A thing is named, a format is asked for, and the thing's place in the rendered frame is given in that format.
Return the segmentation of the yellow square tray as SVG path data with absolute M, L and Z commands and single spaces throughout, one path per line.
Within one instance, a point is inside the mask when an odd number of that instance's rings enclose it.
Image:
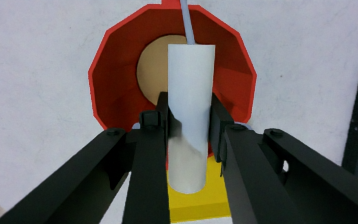
M 167 183 L 168 183 L 168 170 Z M 207 158 L 206 183 L 202 190 L 184 194 L 172 189 L 168 183 L 171 223 L 231 217 L 221 163 L 215 156 Z

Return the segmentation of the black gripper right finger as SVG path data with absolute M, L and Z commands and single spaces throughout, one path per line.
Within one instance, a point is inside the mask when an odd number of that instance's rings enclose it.
M 233 224 L 358 224 L 358 177 L 283 130 L 235 122 L 214 92 L 209 141 Z

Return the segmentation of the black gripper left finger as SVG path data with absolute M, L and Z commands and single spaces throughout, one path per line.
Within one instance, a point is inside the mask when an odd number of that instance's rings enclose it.
M 130 132 L 108 128 L 0 217 L 0 224 L 100 224 L 131 172 L 121 224 L 171 224 L 168 92 Z

